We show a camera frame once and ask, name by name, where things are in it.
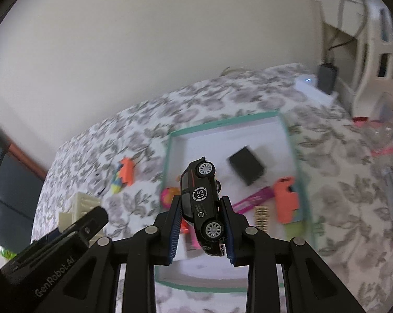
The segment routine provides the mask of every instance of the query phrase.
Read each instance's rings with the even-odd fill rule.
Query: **tray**
[[[266,166],[265,176],[251,186],[246,186],[227,161],[229,156],[244,146],[249,146]],[[305,222],[309,222],[299,167],[279,112],[240,116],[172,132],[165,160],[163,188],[179,187],[177,177],[189,162],[202,156],[215,165],[216,179],[222,186],[219,195],[229,196],[232,204],[271,186],[278,178],[295,176],[300,210]],[[286,239],[283,225],[276,220],[274,201],[268,200],[264,204],[269,206],[270,212],[269,235]],[[251,225],[254,224],[253,213],[254,210],[245,213]],[[188,251],[187,258],[174,261],[168,267],[156,267],[155,280],[188,291],[228,293],[247,290],[248,267],[234,267],[228,258],[212,257],[201,250]]]

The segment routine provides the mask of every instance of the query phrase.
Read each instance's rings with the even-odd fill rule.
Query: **table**
[[[32,238],[57,226],[57,213],[70,209],[68,199],[78,191],[102,198],[109,237],[130,237],[151,225],[158,213],[170,132],[280,109],[301,161],[316,250],[366,310],[379,307],[393,277],[380,175],[344,109],[318,107],[294,89],[294,79],[306,73],[300,64],[287,64],[201,81],[130,107],[75,136],[60,147],[47,174]],[[136,182],[112,194],[108,185],[125,156],[136,162]],[[245,293],[194,293],[160,284],[156,297],[158,311],[169,313],[238,313],[246,304]]]

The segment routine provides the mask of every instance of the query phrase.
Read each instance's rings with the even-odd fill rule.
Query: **black toy car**
[[[215,179],[215,167],[205,157],[189,164],[180,178],[183,218],[194,226],[204,252],[224,255],[218,192],[221,184]]]

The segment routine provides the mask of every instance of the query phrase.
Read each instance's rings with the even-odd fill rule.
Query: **gs logo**
[[[206,199],[208,192],[205,187],[198,187],[192,193],[192,198],[196,201],[202,201]]]

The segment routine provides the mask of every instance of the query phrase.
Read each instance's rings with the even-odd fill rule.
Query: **white wheel rim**
[[[208,237],[215,239],[221,235],[222,227],[217,222],[210,222],[208,225],[206,225],[205,233]]]
[[[212,165],[209,162],[204,162],[198,167],[198,172],[202,175],[208,175],[212,172]]]

